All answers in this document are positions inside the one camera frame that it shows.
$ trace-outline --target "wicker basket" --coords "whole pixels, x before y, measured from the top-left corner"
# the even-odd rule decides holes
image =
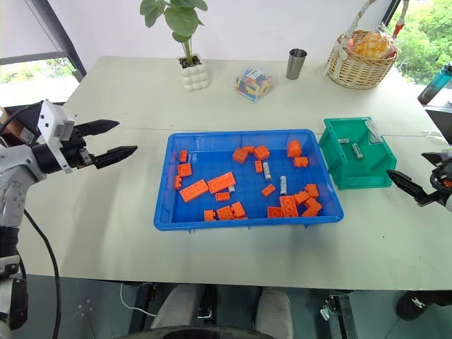
[[[333,51],[331,51],[328,58],[326,73],[333,81],[347,88],[364,90],[377,86],[398,57],[396,52],[388,59],[371,59],[350,52],[347,49],[347,43],[350,38],[356,43],[361,41],[369,32],[355,29],[367,7],[375,1],[368,0],[363,5],[348,31],[336,40]]]

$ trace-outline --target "water bottle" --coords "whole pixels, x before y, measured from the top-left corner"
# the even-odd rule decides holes
[[[448,83],[452,78],[452,63],[449,62],[444,65],[443,68],[435,75],[432,81],[426,86],[426,88],[419,94],[417,99],[423,105],[428,104],[435,97],[436,94]]]

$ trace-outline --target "metal cup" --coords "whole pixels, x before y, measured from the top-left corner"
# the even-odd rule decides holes
[[[294,48],[289,52],[289,62],[287,63],[286,78],[289,80],[298,79],[299,72],[302,70],[307,52],[304,49]]]

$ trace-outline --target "potted plant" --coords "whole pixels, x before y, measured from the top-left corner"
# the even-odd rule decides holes
[[[207,67],[191,50],[191,36],[199,25],[203,25],[195,8],[207,11],[207,4],[204,0],[142,0],[140,5],[140,14],[144,16],[147,27],[152,27],[163,14],[173,31],[172,37],[182,44],[185,57],[179,57],[177,62],[182,68],[182,82],[188,92],[208,86]]]

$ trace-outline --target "green plastic bin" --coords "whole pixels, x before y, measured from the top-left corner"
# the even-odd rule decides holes
[[[386,170],[396,168],[397,159],[378,131],[366,125],[370,117],[324,119],[326,129],[319,145],[329,172],[339,189],[370,189],[389,187],[392,183]],[[375,133],[380,142],[376,142]],[[339,139],[350,139],[339,143]],[[357,143],[363,158],[358,159],[352,144]]]

